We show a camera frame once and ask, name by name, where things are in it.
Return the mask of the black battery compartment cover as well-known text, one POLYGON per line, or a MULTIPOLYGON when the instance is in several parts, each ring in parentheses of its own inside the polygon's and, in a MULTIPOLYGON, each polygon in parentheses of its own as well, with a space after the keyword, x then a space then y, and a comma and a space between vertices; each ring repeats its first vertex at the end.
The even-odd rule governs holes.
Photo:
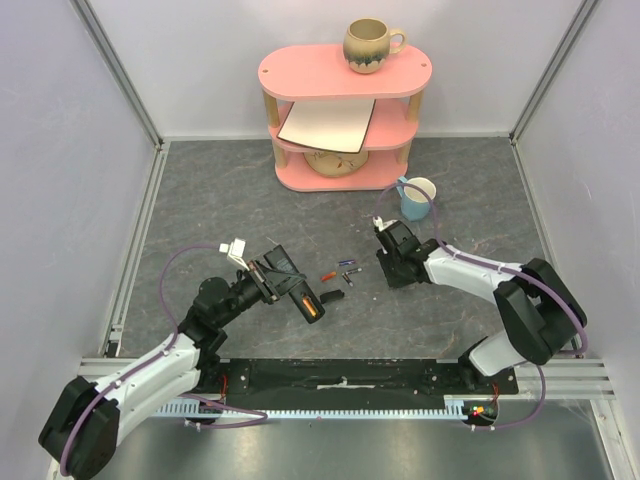
POLYGON ((345 293, 340 290, 332 290, 332 291, 328 291, 328 292, 324 292, 320 295, 320 301, 322 304, 328 304, 331 302, 335 302, 338 300, 341 300, 345 297, 345 293))

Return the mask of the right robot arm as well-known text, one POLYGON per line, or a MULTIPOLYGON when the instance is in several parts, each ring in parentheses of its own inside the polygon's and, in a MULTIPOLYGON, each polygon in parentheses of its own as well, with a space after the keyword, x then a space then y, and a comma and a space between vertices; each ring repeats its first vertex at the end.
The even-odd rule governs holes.
POLYGON ((579 336, 586 345, 586 314, 545 260, 503 263, 470 255, 430 239, 424 243, 399 220, 373 219, 376 252, 388 285, 428 283, 452 287, 497 307, 502 329, 463 354, 458 381, 483 392, 494 375, 522 362, 544 365, 579 336))

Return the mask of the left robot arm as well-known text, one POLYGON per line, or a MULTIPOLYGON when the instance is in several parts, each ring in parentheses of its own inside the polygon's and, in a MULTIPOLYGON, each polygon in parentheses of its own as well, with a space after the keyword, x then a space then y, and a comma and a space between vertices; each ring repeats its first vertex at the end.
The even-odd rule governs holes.
POLYGON ((177 396, 208 393, 219 382, 218 349, 225 326, 262 302, 306 295, 306 277, 285 251, 275 248, 262 261, 240 267, 236 279, 204 280, 182 321, 157 347, 117 372, 65 385, 38 437, 39 445, 73 479, 95 477, 117 446, 142 421, 177 396))

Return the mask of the black remote control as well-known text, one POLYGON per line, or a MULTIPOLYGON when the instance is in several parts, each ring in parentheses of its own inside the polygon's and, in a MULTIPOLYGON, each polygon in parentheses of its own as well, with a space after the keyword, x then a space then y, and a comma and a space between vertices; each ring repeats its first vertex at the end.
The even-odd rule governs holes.
MULTIPOLYGON (((266 253, 263 256, 263 258, 269 267, 275 266, 277 262, 282 260, 290 261, 294 264, 293 260, 285 251, 282 245, 278 245, 274 247, 271 251, 266 253)), ((292 302, 296 305, 296 307, 298 308, 298 310, 300 311, 300 313, 302 314, 302 316, 304 317, 305 321, 308 324, 316 323, 324 316, 325 314, 324 307, 322 306, 320 300, 318 299, 318 297, 315 295, 315 293, 307 283, 306 276, 298 270, 295 264, 294 266, 295 266, 295 288, 292 290, 290 294, 288 294, 288 296, 291 298, 292 302), (316 318, 312 318, 309 312, 306 310, 302 302, 303 297, 310 298, 314 303, 318 312, 316 318)))

